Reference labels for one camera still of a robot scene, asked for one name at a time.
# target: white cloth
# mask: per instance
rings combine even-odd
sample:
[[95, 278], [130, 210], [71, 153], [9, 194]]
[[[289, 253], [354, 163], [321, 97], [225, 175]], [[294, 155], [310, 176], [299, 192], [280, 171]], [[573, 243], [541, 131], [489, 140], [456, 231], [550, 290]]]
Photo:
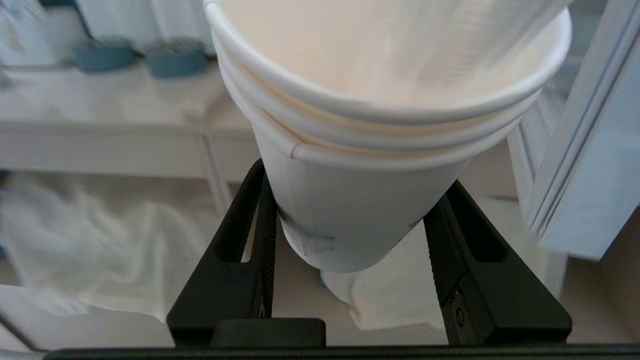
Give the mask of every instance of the white cloth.
[[221, 215], [206, 181], [18, 173], [0, 241], [40, 307], [90, 307], [164, 321]]
[[361, 330], [427, 325], [444, 332], [424, 226], [419, 223], [378, 264], [351, 274], [322, 272]]

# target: white table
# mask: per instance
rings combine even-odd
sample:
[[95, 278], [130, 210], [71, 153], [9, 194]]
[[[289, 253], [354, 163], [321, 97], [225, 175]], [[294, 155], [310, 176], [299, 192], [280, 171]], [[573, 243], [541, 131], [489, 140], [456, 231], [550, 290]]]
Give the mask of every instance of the white table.
[[203, 124], [211, 123], [211, 137], [226, 138], [213, 146], [229, 180], [242, 180], [248, 159], [258, 156], [215, 65], [200, 76], [169, 80], [152, 78], [142, 64], [96, 75], [6, 73], [13, 86], [0, 88], [0, 168], [207, 178], [207, 131], [190, 119], [194, 109], [207, 117]]

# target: white cabinet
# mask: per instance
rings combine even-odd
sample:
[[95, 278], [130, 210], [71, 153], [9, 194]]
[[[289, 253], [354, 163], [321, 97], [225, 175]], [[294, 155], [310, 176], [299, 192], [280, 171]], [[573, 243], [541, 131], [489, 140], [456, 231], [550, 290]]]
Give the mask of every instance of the white cabinet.
[[599, 259], [640, 202], [640, 6], [576, 1], [565, 65], [510, 134], [526, 226], [541, 245]]

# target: cabinet door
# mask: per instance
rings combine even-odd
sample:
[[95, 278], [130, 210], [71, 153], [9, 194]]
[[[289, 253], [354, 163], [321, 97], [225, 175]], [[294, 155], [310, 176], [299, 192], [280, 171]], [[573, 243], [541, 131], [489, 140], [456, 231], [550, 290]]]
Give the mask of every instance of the cabinet door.
[[640, 1], [580, 0], [561, 70], [509, 135], [525, 224], [600, 258], [640, 202]]
[[84, 22], [95, 38], [125, 37], [136, 48], [160, 39], [151, 4], [131, 0], [76, 0]]
[[151, 7], [163, 38], [197, 38], [207, 54], [216, 54], [202, 0], [151, 0]]

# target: white paper cup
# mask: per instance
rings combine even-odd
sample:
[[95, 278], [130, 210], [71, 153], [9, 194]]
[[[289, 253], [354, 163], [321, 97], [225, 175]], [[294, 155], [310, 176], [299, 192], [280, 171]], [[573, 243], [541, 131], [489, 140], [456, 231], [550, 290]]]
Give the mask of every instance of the white paper cup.
[[235, 61], [224, 45], [218, 46], [218, 61], [236, 85], [280, 123], [328, 142], [377, 151], [420, 151], [477, 140], [516, 121], [540, 93], [474, 119], [421, 126], [370, 124], [323, 112], [269, 88]]
[[[472, 119], [500, 111], [537, 92], [546, 80], [556, 73], [571, 43], [571, 20], [568, 11], [565, 10], [522, 49], [508, 68], [505, 67], [505, 72], [509, 70], [510, 73], [508, 78], [494, 79], [488, 84], [491, 86], [480, 92], [459, 94], [459, 97], [446, 102], [379, 102], [331, 90], [281, 66], [276, 60], [260, 52], [238, 32], [227, 17], [224, 5], [224, 0], [206, 2], [205, 10], [212, 30], [218, 37], [219, 44], [224, 45], [228, 52], [254, 74], [270, 86], [305, 104], [341, 117], [380, 124], [435, 124]], [[261, 2], [260, 5], [268, 6], [268, 3]], [[259, 12], [252, 9], [251, 14], [256, 13]], [[252, 20], [260, 21], [260, 17], [253, 16]], [[291, 37], [299, 38], [297, 34], [291, 34]], [[282, 44], [282, 39], [270, 45], [273, 44]]]
[[402, 156], [340, 151], [293, 137], [240, 91], [224, 64], [221, 73], [252, 123], [287, 240], [301, 258], [321, 270], [356, 272], [375, 265], [476, 154], [513, 129], [457, 147]]

